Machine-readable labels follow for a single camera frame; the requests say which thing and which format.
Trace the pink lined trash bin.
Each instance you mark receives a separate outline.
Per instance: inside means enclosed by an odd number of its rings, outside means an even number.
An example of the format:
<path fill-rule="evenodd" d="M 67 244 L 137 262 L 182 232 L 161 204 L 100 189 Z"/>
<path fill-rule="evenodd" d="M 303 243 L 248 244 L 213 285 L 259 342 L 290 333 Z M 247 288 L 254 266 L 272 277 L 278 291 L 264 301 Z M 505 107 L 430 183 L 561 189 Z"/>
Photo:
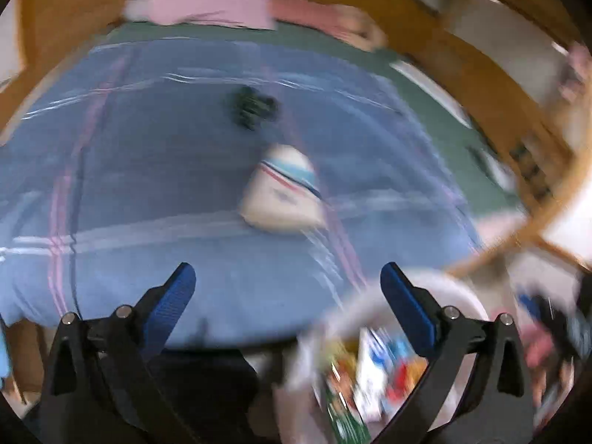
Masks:
<path fill-rule="evenodd" d="M 282 442 L 363 443 L 385 428 L 427 369 L 401 322 L 372 283 L 299 336 L 274 392 Z"/>

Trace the white electronic device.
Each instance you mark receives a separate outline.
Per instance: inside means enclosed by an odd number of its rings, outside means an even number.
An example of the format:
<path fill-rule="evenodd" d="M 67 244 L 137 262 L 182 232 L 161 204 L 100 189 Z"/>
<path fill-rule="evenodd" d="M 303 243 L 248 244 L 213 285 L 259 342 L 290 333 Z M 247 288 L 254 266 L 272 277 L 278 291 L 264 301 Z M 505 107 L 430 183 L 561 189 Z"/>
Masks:
<path fill-rule="evenodd" d="M 506 194 L 516 194 L 518 184 L 513 171 L 483 148 L 468 147 L 472 160 L 498 188 Z"/>

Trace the wooden bed frame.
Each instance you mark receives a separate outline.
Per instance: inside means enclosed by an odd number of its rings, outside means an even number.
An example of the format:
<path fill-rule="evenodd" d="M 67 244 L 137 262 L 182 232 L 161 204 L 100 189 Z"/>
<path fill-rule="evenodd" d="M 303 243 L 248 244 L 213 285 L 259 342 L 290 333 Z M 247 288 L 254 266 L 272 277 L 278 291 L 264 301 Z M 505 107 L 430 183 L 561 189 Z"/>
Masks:
<path fill-rule="evenodd" d="M 550 195 L 520 181 L 531 218 L 481 256 L 453 268 L 463 276 L 517 248 L 535 246 L 581 268 L 591 265 L 591 206 L 584 193 L 591 179 L 591 137 L 572 150 L 559 118 L 543 109 L 491 58 L 448 31 L 451 15 L 437 16 L 418 0 L 315 0 L 365 10 L 391 47 L 417 61 L 479 123 L 507 164 L 518 145 L 536 140 L 539 163 L 552 174 Z M 101 31 L 116 23 L 124 0 L 2 0 L 16 6 L 16 43 L 24 66 L 1 92 L 1 131 L 19 121 L 43 79 Z"/>

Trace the white blue medicine box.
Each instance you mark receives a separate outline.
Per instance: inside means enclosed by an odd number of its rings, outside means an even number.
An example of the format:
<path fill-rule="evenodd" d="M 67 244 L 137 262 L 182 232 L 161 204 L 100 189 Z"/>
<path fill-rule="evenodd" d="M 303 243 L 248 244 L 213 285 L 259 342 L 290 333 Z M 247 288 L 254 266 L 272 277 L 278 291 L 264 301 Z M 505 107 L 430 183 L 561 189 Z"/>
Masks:
<path fill-rule="evenodd" d="M 354 402 L 365 423 L 381 418 L 381 400 L 389 380 L 389 347 L 374 329 L 359 331 Z"/>

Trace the green snack wrapper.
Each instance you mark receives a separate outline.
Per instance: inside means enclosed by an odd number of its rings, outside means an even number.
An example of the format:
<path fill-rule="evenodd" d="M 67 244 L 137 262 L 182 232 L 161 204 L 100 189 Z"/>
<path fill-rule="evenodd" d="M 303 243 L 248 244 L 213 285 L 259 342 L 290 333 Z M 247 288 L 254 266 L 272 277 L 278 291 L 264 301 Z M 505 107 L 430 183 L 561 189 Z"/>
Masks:
<path fill-rule="evenodd" d="M 363 444 L 369 430 L 354 401 L 356 358 L 341 341 L 323 349 L 320 366 L 323 409 L 336 443 Z"/>

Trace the green mattress cover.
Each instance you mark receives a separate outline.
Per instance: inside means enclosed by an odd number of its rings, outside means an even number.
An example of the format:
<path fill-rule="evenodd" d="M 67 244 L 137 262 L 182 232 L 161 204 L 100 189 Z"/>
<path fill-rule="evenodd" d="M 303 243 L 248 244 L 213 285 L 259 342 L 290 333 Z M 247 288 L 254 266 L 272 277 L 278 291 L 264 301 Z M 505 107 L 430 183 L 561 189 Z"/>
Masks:
<path fill-rule="evenodd" d="M 469 127 L 464 126 L 427 92 L 391 68 L 390 65 L 399 60 L 396 52 L 382 49 L 375 53 L 366 53 L 313 29 L 286 23 L 278 24 L 272 31 L 191 24 L 163 27 L 149 23 L 124 23 L 111 30 L 103 42 L 116 44 L 183 37 L 251 41 L 308 50 L 346 60 L 370 73 L 389 79 L 447 163 L 476 218 L 499 212 L 515 212 L 518 215 L 527 213 L 516 194 L 506 194 L 498 188 L 472 160 L 468 147 L 483 148 L 490 154 L 493 152 L 485 137 L 479 133 L 478 126 L 475 123 Z"/>

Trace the white paper cup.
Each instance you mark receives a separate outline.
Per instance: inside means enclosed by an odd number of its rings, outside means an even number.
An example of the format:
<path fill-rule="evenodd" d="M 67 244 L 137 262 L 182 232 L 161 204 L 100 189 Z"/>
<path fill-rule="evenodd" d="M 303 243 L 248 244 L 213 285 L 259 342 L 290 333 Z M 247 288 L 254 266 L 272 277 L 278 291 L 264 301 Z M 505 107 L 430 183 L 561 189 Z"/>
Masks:
<path fill-rule="evenodd" d="M 239 214 L 266 232 L 324 229 L 324 205 L 309 158 L 290 145 L 272 145 L 246 186 Z"/>

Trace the blue striped blanket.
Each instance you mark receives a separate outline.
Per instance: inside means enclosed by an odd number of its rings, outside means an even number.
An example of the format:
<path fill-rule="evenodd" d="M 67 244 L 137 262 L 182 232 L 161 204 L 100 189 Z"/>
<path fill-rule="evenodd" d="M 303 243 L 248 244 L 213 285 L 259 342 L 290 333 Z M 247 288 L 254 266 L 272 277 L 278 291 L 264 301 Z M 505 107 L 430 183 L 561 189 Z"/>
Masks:
<path fill-rule="evenodd" d="M 233 121 L 252 86 L 279 103 Z M 312 163 L 326 227 L 273 233 L 239 214 L 274 144 Z M 468 202 L 391 81 L 339 58 L 252 42 L 104 45 L 1 149 L 1 317 L 54 327 L 138 301 L 179 263 L 197 287 L 172 346 L 289 337 L 376 282 L 480 245 Z"/>

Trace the dark green foil wrapper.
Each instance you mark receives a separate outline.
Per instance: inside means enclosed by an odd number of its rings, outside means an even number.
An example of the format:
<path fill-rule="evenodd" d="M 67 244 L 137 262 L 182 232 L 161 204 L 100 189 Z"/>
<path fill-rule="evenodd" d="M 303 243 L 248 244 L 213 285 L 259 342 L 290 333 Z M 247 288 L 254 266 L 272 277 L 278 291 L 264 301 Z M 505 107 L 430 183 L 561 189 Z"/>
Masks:
<path fill-rule="evenodd" d="M 274 120 L 279 113 L 279 103 L 271 95 L 252 86 L 241 86 L 231 97 L 233 121 L 246 130 L 255 131 L 264 122 Z"/>

